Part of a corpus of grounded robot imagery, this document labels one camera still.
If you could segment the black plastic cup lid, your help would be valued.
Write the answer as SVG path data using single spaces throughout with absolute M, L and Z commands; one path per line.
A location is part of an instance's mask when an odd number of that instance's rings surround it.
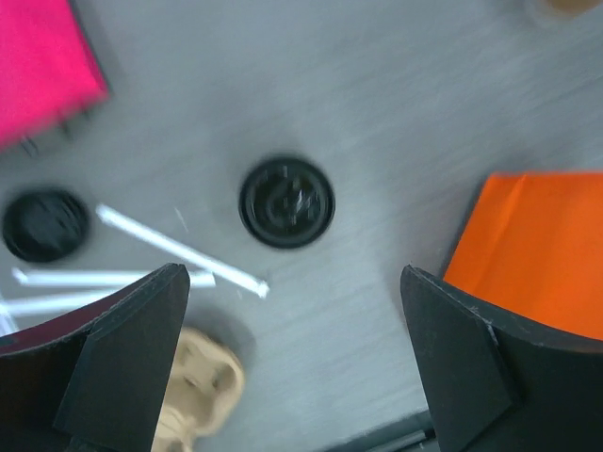
M 334 212 L 329 178 L 313 162 L 291 153 L 260 160 L 239 190 L 243 226 L 258 242 L 276 250 L 311 245 L 329 229 Z

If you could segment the brown cardboard cup carrier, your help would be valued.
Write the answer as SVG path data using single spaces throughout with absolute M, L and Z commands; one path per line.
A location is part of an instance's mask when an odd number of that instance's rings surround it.
M 216 434 L 244 385 L 243 366 L 229 348 L 195 329 L 181 329 L 152 449 L 191 451 L 198 439 Z

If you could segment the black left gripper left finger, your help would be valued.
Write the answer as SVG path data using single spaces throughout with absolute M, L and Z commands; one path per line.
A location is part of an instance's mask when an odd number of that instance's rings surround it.
M 2 336 L 2 450 L 151 450 L 189 288 L 167 264 Z

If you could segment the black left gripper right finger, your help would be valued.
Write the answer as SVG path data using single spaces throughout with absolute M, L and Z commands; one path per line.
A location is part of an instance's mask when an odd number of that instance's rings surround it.
M 474 298 L 413 266 L 404 317 L 443 451 L 599 451 L 602 343 Z

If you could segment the orange paper gift bag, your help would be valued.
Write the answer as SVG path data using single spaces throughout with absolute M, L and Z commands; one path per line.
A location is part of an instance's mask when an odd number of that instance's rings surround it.
M 601 339 L 601 173 L 490 176 L 444 279 L 533 321 Z

